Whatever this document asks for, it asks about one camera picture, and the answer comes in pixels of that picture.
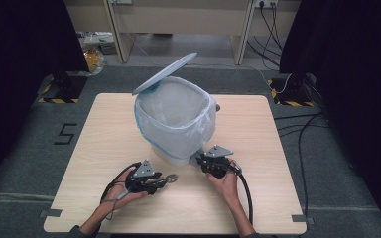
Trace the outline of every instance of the electrical outlet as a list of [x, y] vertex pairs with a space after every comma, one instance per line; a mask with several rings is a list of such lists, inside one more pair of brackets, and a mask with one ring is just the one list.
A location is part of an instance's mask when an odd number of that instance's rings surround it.
[[278, 0], [256, 0], [256, 4], [255, 4], [255, 7], [256, 8], [260, 8], [260, 4], [261, 2], [264, 2], [264, 8], [263, 9], [271, 9], [273, 8], [274, 4], [275, 4], [275, 7], [277, 7], [278, 5]]

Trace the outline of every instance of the wooden table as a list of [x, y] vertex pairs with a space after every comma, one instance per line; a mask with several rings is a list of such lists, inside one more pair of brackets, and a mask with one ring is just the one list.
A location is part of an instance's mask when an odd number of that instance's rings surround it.
[[[263, 96], [212, 95], [221, 110], [216, 131], [204, 147], [218, 144], [234, 152], [243, 168], [252, 194], [254, 227], [263, 234], [302, 234], [302, 215], [267, 99]], [[105, 187], [132, 163], [149, 159], [164, 176], [177, 174], [153, 196], [130, 203], [105, 220], [100, 232], [139, 234], [237, 234], [232, 216], [222, 198], [200, 168], [174, 167], [155, 155], [141, 136], [134, 117], [131, 94], [99, 94], [52, 204], [62, 211], [48, 216], [45, 230], [67, 232], [81, 225], [95, 207]], [[239, 196], [248, 212], [243, 184]]]

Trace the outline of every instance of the gray floor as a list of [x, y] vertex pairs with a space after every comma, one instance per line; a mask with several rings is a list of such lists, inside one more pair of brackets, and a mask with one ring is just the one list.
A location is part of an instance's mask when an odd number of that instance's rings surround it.
[[[64, 234], [44, 231], [45, 218], [41, 212], [51, 207], [95, 96], [101, 92], [130, 93], [158, 72], [160, 65], [187, 53], [198, 52], [198, 56], [174, 75], [196, 83], [209, 93], [265, 95], [275, 118], [320, 112], [318, 106], [276, 105], [264, 79], [287, 76], [266, 70], [260, 57], [249, 49], [243, 65], [235, 66], [226, 37], [157, 38], [148, 34], [140, 36], [136, 43], [126, 64], [118, 63], [116, 56], [107, 56], [108, 66], [87, 80], [78, 103], [32, 105], [19, 140], [0, 167], [0, 237], [64, 237]], [[45, 78], [43, 86], [49, 80]], [[301, 206], [305, 204], [305, 196], [298, 156], [299, 132], [286, 134], [302, 127], [284, 127], [304, 125], [309, 119], [276, 120]], [[72, 142], [54, 145], [66, 140], [59, 136], [64, 123], [75, 124], [65, 130], [74, 134]], [[362, 178], [350, 168], [348, 156], [338, 143], [331, 123], [319, 117], [313, 125], [304, 131], [301, 149], [309, 198], [308, 218], [314, 223], [302, 237], [381, 237], [381, 213]]]

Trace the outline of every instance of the person's right hand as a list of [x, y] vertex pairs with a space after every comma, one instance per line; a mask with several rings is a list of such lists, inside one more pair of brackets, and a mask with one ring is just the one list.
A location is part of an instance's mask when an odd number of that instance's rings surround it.
[[[235, 166], [234, 162], [228, 159], [230, 165]], [[210, 173], [206, 173], [208, 180], [212, 182], [219, 194], [230, 204], [230, 202], [238, 201], [237, 192], [237, 175], [234, 172], [227, 172], [223, 178], [216, 178]]]

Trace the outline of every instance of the gray lid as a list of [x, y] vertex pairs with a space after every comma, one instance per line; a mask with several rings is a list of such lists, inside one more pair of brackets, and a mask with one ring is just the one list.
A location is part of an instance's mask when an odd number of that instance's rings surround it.
[[179, 68], [183, 67], [185, 64], [187, 64], [189, 61], [191, 61], [194, 57], [196, 57], [197, 53], [190, 53], [187, 54], [186, 56], [176, 60], [169, 66], [163, 68], [163, 70], [159, 71], [157, 74], [152, 76], [150, 79], [145, 81], [141, 86], [137, 87], [133, 92], [132, 95], [136, 95], [144, 91], [145, 89], [151, 87], [152, 85], [156, 84], [163, 78], [169, 76]]

